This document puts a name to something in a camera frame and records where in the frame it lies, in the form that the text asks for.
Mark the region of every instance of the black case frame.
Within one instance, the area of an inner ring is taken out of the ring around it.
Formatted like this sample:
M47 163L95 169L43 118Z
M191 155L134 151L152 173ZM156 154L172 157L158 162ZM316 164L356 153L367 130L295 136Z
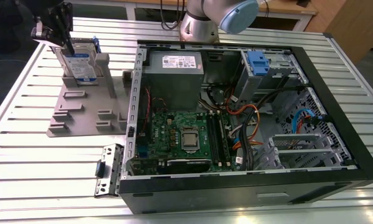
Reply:
M187 42L139 41L152 49ZM190 178L122 180L120 195L135 214L310 203L352 187L373 183L373 157L355 131L318 69L302 47L191 43L239 48L287 49L295 55L359 169Z

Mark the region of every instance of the white table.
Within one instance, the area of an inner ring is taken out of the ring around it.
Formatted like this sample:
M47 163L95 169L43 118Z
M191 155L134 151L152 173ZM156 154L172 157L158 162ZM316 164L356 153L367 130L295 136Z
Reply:
M86 4L86 5L99 5L99 6L114 6L114 7L124 7L127 12L128 20L136 20L136 8L154 8L160 9L160 4L152 3L138 3L138 2L127 2L127 1L115 1L115 0L68 0L74 4ZM178 10L176 5L163 5L163 9L166 10ZM266 12L259 12L259 17L266 17ZM304 31L306 27L311 21L311 18L315 16L314 12L302 12L300 14L288 14L288 13L275 13L270 12L268 17L282 18L282 19L294 19L298 20L294 31Z
M111 53L114 76L134 69L136 40L178 40L160 24L75 18L74 37L100 38ZM248 29L220 32L223 42L304 47L373 155L373 90L334 39L322 34ZM39 45L0 107L0 221L44 219L83 223L373 223L373 184L327 199L283 205L191 213L132 215L124 201L95 199L95 169L102 147L124 136L50 138L46 131L62 89L63 69Z

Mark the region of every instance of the connector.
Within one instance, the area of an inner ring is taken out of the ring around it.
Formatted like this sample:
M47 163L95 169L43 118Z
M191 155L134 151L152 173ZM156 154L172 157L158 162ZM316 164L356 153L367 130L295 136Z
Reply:
M322 115L322 116L308 117L303 119L303 123L312 124L312 125L318 125L322 121L331 122L330 115Z

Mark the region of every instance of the blue hard drive label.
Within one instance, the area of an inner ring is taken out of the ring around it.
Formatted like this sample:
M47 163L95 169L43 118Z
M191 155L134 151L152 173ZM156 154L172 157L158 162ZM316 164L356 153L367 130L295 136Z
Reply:
M74 54L66 57L66 63L72 71L76 80L82 82L94 82L98 75L91 65L91 57L88 54Z

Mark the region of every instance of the power supply label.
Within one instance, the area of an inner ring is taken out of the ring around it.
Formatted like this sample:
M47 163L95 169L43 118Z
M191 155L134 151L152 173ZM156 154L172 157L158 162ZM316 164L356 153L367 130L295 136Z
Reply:
M194 56L163 56L163 68L196 69Z
M88 54L74 54L66 57L66 62L75 78L82 82L94 82L98 75L94 71L94 66L90 64L91 57Z

